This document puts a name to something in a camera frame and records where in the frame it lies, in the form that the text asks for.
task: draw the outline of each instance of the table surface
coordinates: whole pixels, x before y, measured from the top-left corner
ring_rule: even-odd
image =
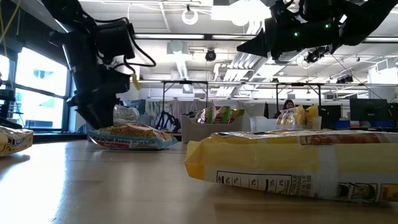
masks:
[[[0,158],[0,223],[397,223],[398,205],[265,194],[195,180],[186,146],[110,151],[36,144]]]

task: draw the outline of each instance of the woman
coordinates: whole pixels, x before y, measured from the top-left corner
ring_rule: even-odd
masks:
[[[284,104],[284,107],[283,107],[283,110],[288,110],[288,109],[291,109],[291,108],[294,108],[293,101],[292,100],[286,100],[285,104]],[[279,115],[280,115],[280,111],[276,112],[276,114],[274,115],[274,119],[277,119],[279,117]]]

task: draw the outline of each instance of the bag of food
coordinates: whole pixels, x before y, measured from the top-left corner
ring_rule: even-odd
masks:
[[[214,133],[188,144],[190,177],[265,192],[398,202],[398,133]]]
[[[144,124],[122,124],[88,131],[94,143],[112,149],[165,149],[177,140]]]
[[[312,105],[305,110],[305,122],[306,124],[313,124],[314,119],[319,117],[318,106]]]
[[[0,157],[21,152],[33,145],[33,131],[0,126]]]
[[[277,124],[281,125],[304,125],[305,112],[303,106],[281,110]]]
[[[128,124],[137,121],[139,118],[139,112],[136,108],[127,108],[121,105],[115,105],[113,110],[113,123]]]
[[[228,124],[232,124],[236,118],[243,116],[244,110],[232,110],[231,116],[228,119]]]
[[[228,119],[231,114],[231,107],[230,106],[222,106],[216,112],[216,118],[213,124],[228,124]]]
[[[215,119],[215,108],[205,108],[200,110],[197,115],[197,123],[198,124],[211,124]]]

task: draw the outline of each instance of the window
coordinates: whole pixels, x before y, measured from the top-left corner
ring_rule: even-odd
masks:
[[[16,83],[65,96],[67,68],[33,50],[23,48],[18,54]]]
[[[64,105],[69,76],[65,66],[23,48],[16,72],[10,75],[15,75],[12,118],[28,129],[67,129],[68,110]]]
[[[7,57],[0,55],[0,73],[1,73],[1,80],[6,81],[8,80],[8,73],[10,69],[10,61]]]
[[[14,115],[25,128],[62,128],[64,99],[16,89]]]

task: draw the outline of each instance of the computer monitor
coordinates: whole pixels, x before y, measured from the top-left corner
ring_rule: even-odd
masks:
[[[341,118],[341,105],[319,106],[318,113],[322,117],[322,128],[335,129],[336,121]]]
[[[388,121],[388,103],[382,99],[350,99],[352,121]]]

